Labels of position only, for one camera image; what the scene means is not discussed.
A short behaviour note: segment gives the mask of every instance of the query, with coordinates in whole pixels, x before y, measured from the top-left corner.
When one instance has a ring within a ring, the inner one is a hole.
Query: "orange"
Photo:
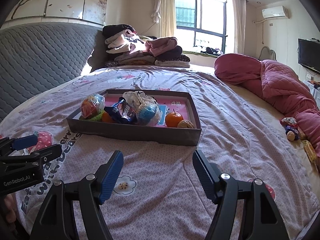
[[[178,123],[180,123],[182,120],[183,116],[177,113],[175,110],[165,116],[165,124],[170,128],[177,128]]]
[[[104,112],[104,113],[102,114],[101,120],[102,120],[103,122],[111,122],[111,123],[114,123],[114,122],[115,122],[115,121],[113,121],[112,117],[111,117],[107,112]]]

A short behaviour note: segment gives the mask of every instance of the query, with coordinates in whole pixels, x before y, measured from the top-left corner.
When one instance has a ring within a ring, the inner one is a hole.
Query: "screw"
[[[93,180],[96,178],[96,176],[94,174],[89,174],[85,177],[87,180]]]
[[[255,184],[257,184],[259,186],[261,186],[263,183],[261,179],[255,179],[254,182],[255,182]]]
[[[55,185],[55,186],[60,186],[61,185],[61,180],[59,180],[59,179],[55,179],[54,181],[53,181],[53,184]]]
[[[228,173],[222,173],[221,178],[222,179],[230,179],[230,175]]]

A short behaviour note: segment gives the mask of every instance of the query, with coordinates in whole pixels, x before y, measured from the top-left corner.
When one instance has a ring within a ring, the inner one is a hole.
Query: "window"
[[[178,42],[183,49],[195,46],[218,48],[225,53],[227,2],[175,0]]]

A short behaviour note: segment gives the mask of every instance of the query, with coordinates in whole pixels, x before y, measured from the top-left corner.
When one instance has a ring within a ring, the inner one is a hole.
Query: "air conditioner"
[[[284,6],[277,6],[262,10],[265,19],[289,19],[288,10]]]

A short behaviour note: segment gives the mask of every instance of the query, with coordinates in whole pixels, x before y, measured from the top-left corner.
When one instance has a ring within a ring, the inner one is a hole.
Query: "person's hand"
[[[7,208],[6,210],[6,215],[5,215],[5,218],[7,220],[8,223],[13,223],[16,221],[17,217],[16,217],[16,214],[14,212],[15,210],[15,201],[12,197],[11,194],[7,195],[5,198],[4,198],[4,204]]]

